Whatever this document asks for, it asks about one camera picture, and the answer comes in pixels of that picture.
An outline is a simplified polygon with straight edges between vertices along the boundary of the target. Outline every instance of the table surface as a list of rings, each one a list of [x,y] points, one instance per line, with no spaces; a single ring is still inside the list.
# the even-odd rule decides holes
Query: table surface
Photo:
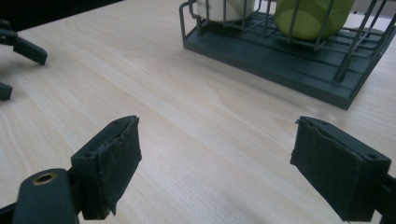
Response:
[[[0,207],[137,115],[143,160],[117,215],[82,223],[342,223],[290,165],[294,122],[326,120],[396,160],[396,42],[345,111],[183,49],[181,3],[127,0],[20,32],[49,53],[45,66],[0,47],[14,88],[0,102]]]

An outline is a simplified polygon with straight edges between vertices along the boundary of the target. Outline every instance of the light wood tabletop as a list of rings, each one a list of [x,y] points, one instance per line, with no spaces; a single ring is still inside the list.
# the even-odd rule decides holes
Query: light wood tabletop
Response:
[[[81,223],[342,223],[290,165],[295,121],[326,120],[396,160],[396,42],[345,111],[183,49],[182,2],[127,0],[19,32],[48,52],[44,66],[0,46],[13,87],[0,102],[0,207],[137,115],[143,160],[117,214]]]

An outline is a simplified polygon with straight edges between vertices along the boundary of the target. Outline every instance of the dish rack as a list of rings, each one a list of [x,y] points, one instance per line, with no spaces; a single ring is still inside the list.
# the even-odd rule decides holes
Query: dish rack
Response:
[[[209,0],[201,1],[209,6]],[[243,1],[246,12],[247,0]],[[262,9],[260,0],[254,13],[248,17],[244,13],[241,21],[226,21],[224,17],[223,22],[213,22],[208,9],[206,20],[195,14],[196,0],[188,0],[179,7],[183,47],[348,110],[396,34],[396,13],[385,31],[375,29],[388,1],[372,0],[359,27],[343,27],[329,38],[322,38],[319,32],[314,41],[291,36],[295,16],[289,34],[281,34],[276,29],[275,14],[270,13],[272,1],[266,2]],[[333,2],[327,8],[322,28]],[[299,3],[296,0],[295,11]],[[226,0],[223,5],[226,15]],[[188,32],[185,11],[196,21]]]

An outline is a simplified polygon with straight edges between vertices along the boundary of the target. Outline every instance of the wire rack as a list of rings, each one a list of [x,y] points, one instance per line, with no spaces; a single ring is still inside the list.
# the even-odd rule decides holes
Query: wire rack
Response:
[[[362,85],[372,73],[395,36],[396,13],[385,31],[375,29],[387,0],[372,0],[357,28],[343,27],[337,34],[323,38],[334,0],[331,0],[316,40],[305,41],[291,36],[296,14],[288,35],[280,33],[272,2],[262,9],[259,1],[254,13],[247,16],[247,0],[241,21],[226,21],[223,0],[223,22],[210,20],[194,12],[196,0],[179,8],[181,33],[185,49],[267,78],[278,84],[338,107],[349,109]],[[295,10],[300,0],[295,0]],[[184,12],[195,19],[196,26],[186,32]]]

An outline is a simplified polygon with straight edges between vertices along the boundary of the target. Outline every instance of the rack wire bar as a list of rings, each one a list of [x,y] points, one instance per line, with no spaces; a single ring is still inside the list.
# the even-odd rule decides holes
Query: rack wire bar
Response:
[[[320,31],[321,35],[314,41],[293,37],[288,44],[290,35],[277,30],[275,17],[269,13],[271,1],[268,1],[265,13],[255,11],[241,21],[229,22],[224,17],[224,22],[213,22],[194,14],[196,0],[188,0],[179,8],[183,47],[331,105],[349,109],[396,35],[396,13],[383,33],[373,29],[387,0],[383,0],[370,26],[365,28],[373,17],[376,2],[372,1],[358,29],[344,27],[325,39]],[[188,33],[185,7],[196,19],[196,26]]]

